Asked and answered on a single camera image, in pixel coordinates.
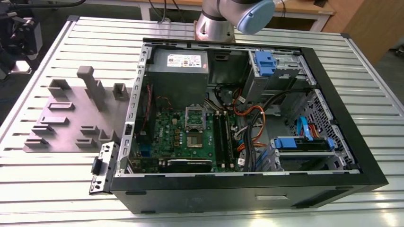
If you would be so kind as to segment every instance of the sticker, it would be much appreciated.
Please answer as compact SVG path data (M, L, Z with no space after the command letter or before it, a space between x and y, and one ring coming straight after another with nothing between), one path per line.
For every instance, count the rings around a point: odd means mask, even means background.
M167 58L167 66L202 68L203 67L202 56L171 54Z
M239 158L239 160L238 160L238 164L239 164L240 166L243 166L243 165L246 164L246 160L244 160L244 159L242 159L242 158Z
M243 96L239 96L239 101L240 101L242 103L246 103L246 98L243 98Z

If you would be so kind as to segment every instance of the slotted aluminum table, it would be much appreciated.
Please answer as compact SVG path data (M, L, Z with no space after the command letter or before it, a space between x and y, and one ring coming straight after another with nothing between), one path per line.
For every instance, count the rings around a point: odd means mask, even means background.
M26 153L52 79L92 65L106 87L132 87L144 37L192 39L194 24L88 18L68 21L0 128L0 223L60 226L404 226L404 108L351 39L340 34L264 29L239 43L311 47L355 119L390 185L319 209L134 215L114 195L90 196L96 153Z

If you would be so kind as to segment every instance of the ram slot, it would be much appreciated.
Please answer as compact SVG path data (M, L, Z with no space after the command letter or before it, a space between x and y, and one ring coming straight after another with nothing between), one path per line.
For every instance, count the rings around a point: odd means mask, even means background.
M226 133L227 133L227 153L230 157L230 167L235 168L235 156L234 156L234 146L232 146L232 133L231 133L231 128L230 128L230 118L228 114L226 115Z
M224 153L224 159L226 159L226 166L230 167L231 164L231 156L228 153L228 139L230 135L227 133L227 117L226 115L220 115L220 136L222 136L222 144L223 144L223 153Z
M216 165L223 167L224 165L224 150L220 135L220 115L216 113L214 116L214 139L215 139L215 152L216 152Z

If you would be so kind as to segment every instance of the open computer tower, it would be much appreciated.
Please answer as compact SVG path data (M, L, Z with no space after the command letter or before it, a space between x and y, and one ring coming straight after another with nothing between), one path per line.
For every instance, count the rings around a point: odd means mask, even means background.
M144 39L90 193L134 213L320 207L387 179L311 48Z

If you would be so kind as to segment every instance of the black computer chassis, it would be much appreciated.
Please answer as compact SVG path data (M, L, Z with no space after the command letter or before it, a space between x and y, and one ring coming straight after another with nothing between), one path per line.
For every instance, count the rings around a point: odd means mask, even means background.
M362 174L114 177L110 191L134 213L316 208L388 184L314 49L148 38L144 42L166 49L170 44L186 43L188 48L219 44L239 50L246 47L300 50Z

